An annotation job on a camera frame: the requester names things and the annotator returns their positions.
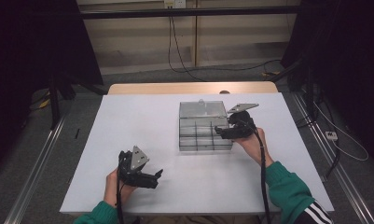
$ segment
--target table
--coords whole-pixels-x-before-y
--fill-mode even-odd
[[[258,83],[248,84],[174,83],[174,88],[170,88],[170,83],[113,86],[103,98],[61,212],[78,215],[91,211],[103,198],[105,176],[118,165],[120,150],[132,150],[137,145],[150,157],[144,173],[153,175],[159,169],[164,171],[156,189],[138,189],[133,193],[125,213],[138,216],[264,213],[260,167],[239,145],[233,145],[226,152],[179,152],[179,103],[200,99],[223,101],[226,109],[237,103],[259,103],[259,107],[249,112],[256,125],[264,127],[271,156],[291,172],[298,173],[324,209],[333,211],[283,96],[273,90],[272,83],[263,84],[271,91],[257,88]],[[247,92],[259,93],[240,93],[241,88],[235,88],[238,85]],[[133,93],[136,90],[143,93],[125,94],[127,88]],[[232,94],[218,94],[224,88]],[[215,94],[201,94],[202,91]],[[279,211],[271,203],[270,210]]]

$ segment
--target black stand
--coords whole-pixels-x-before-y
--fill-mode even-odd
[[[283,77],[288,77],[290,91],[299,91],[301,86],[306,83],[306,110],[308,116],[314,121],[314,79],[313,70],[309,67],[308,61],[305,58],[300,58],[270,81],[276,82]]]
[[[56,127],[61,117],[58,91],[60,92],[64,100],[74,100],[74,98],[76,98],[76,93],[73,90],[72,82],[84,87],[89,91],[95,92],[98,95],[108,94],[108,91],[99,89],[77,77],[67,75],[66,73],[59,74],[56,77],[52,74],[49,80],[50,107],[52,110],[52,125],[50,127],[51,130]]]

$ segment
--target clear plastic box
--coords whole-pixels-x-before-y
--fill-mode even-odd
[[[181,102],[179,117],[180,151],[231,150],[232,142],[215,132],[229,127],[222,101]]]

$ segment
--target green jacket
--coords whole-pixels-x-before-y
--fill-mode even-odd
[[[271,202],[282,209],[282,223],[294,223],[314,202],[308,186],[295,174],[289,173],[277,161],[266,169]]]
[[[282,209],[282,223],[294,223],[297,217],[314,202],[306,184],[294,173],[288,172],[277,161],[266,170],[271,202]],[[117,209],[100,202],[89,214],[79,217],[75,224],[117,224]]]

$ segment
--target person's right hand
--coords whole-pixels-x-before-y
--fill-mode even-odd
[[[262,141],[263,147],[265,148],[265,165],[266,167],[270,166],[273,163],[273,159],[271,158],[268,147],[266,145],[266,139],[265,139],[265,133],[263,132],[263,129],[257,128],[257,132],[259,134],[259,137]],[[259,165],[261,165],[261,149],[260,144],[258,141],[258,138],[253,133],[250,136],[246,138],[237,138],[233,139],[233,141],[239,143],[247,152],[247,154],[254,159]]]
[[[104,201],[111,205],[112,207],[117,207],[117,181],[118,181],[118,168],[116,168],[113,172],[111,172],[105,182],[105,192],[104,192]],[[131,194],[134,192],[137,187],[131,187],[129,185],[123,186],[123,182],[119,182],[119,187],[122,188],[121,191],[121,203],[125,204]]]

